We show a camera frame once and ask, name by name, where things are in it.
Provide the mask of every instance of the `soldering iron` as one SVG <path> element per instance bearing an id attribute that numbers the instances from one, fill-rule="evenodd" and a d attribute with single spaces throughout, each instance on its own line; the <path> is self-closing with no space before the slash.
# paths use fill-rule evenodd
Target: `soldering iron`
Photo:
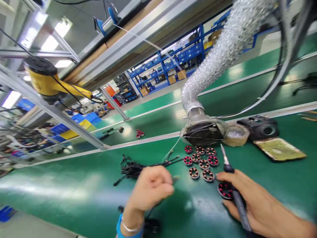
<path id="1" fill-rule="evenodd" d="M 222 146 L 222 144 L 220 144 L 221 146 L 221 151 L 224 155 L 224 171 L 226 173 L 231 173 L 233 174 L 234 173 L 234 168 L 230 165 L 229 161 L 228 161 L 228 157 L 226 156 L 226 152 L 225 152 L 225 149 L 224 147 Z M 249 223 L 249 220 L 248 220 L 248 217 L 247 217 L 247 213 L 246 213 L 246 210 L 245 210 L 245 207 L 244 207 L 244 202 L 243 202 L 243 198 L 240 194 L 240 192 L 231 184 L 231 183 L 228 183 L 229 184 L 229 187 L 230 187 L 230 190 L 232 190 L 232 196 L 233 196 L 233 199 L 234 199 L 234 202 L 237 206 L 237 209 L 238 209 L 238 212 L 239 212 L 239 216 L 240 216 L 240 219 L 241 219 L 241 224 L 242 224 L 242 227 L 243 229 L 245 230 L 245 233 L 246 233 L 246 236 L 248 238 L 251 238 L 251 237 L 254 237 L 254 234 L 252 232 L 252 228 L 251 228 L 251 225 Z"/>

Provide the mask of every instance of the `right hand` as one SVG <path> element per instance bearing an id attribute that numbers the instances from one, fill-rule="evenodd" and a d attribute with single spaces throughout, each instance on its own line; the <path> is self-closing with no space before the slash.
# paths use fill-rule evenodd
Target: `right hand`
<path id="1" fill-rule="evenodd" d="M 217 179 L 232 183 L 243 196 L 253 232 L 268 238 L 316 237 L 315 225 L 292 214 L 268 191 L 241 171 L 235 170 L 234 174 L 221 172 L 217 174 Z M 234 218 L 241 221 L 233 202 L 223 200 L 223 204 Z"/>

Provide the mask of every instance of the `cardboard box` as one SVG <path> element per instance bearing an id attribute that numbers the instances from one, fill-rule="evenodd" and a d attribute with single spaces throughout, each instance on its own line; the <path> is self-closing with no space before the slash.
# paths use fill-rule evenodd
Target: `cardboard box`
<path id="1" fill-rule="evenodd" d="M 211 38 L 212 38 L 212 44 L 215 45 L 220 34 L 221 34 L 221 29 L 217 30 L 217 31 L 214 31 L 212 34 L 211 34 Z"/>
<path id="2" fill-rule="evenodd" d="M 176 83 L 176 77 L 175 77 L 175 75 L 168 77 L 168 81 L 169 81 L 169 84 Z"/>
<path id="3" fill-rule="evenodd" d="M 149 90 L 148 90 L 147 86 L 145 86 L 144 88 L 141 88 L 140 92 L 141 92 L 142 96 L 149 95 Z"/>
<path id="4" fill-rule="evenodd" d="M 207 49 L 207 48 L 209 48 L 211 46 L 212 46 L 212 41 L 207 42 L 206 44 L 204 44 L 204 49 Z"/>
<path id="5" fill-rule="evenodd" d="M 182 70 L 182 71 L 178 72 L 177 76 L 178 76 L 178 80 L 183 80 L 184 78 L 186 78 L 186 71 Z"/>

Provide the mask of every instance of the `yellow tool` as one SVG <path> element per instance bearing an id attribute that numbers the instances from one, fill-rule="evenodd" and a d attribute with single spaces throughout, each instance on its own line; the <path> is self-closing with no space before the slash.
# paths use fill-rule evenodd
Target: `yellow tool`
<path id="1" fill-rule="evenodd" d="M 27 57 L 24 60 L 24 67 L 31 76 L 31 83 L 34 89 L 48 104 L 53 105 L 59 99 L 59 92 L 70 93 L 89 99 L 98 99 L 99 102 L 93 102 L 103 103 L 102 99 L 94 96 L 92 92 L 61 81 L 57 74 L 57 68 L 47 59 L 40 57 L 36 57 L 36 59 Z"/>

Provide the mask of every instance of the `yellow bin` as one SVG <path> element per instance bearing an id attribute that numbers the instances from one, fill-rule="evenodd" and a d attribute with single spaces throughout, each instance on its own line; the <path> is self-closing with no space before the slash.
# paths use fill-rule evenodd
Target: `yellow bin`
<path id="1" fill-rule="evenodd" d="M 92 126 L 92 124 L 86 119 L 80 122 L 79 125 L 82 126 L 85 130 L 87 130 L 90 126 Z M 71 139 L 78 136 L 78 134 L 72 130 L 68 130 L 60 134 L 60 136 L 63 137 L 64 139 Z"/>

